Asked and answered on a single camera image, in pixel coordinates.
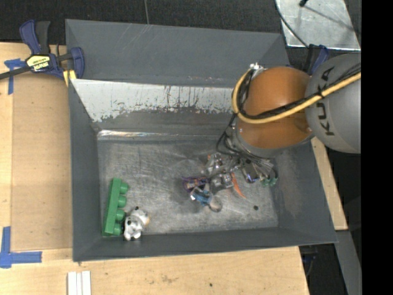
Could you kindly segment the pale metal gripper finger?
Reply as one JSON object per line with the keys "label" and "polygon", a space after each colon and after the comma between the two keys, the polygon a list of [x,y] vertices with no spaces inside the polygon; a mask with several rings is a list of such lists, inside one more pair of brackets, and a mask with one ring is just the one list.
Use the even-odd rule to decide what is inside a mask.
{"label": "pale metal gripper finger", "polygon": [[230,174],[218,174],[208,179],[208,206],[213,212],[220,212],[224,205],[219,193],[232,187],[233,179]]}
{"label": "pale metal gripper finger", "polygon": [[208,201],[208,179],[212,176],[222,174],[222,158],[218,153],[208,156],[208,162],[203,171],[204,176],[189,178],[189,195],[192,200]]}

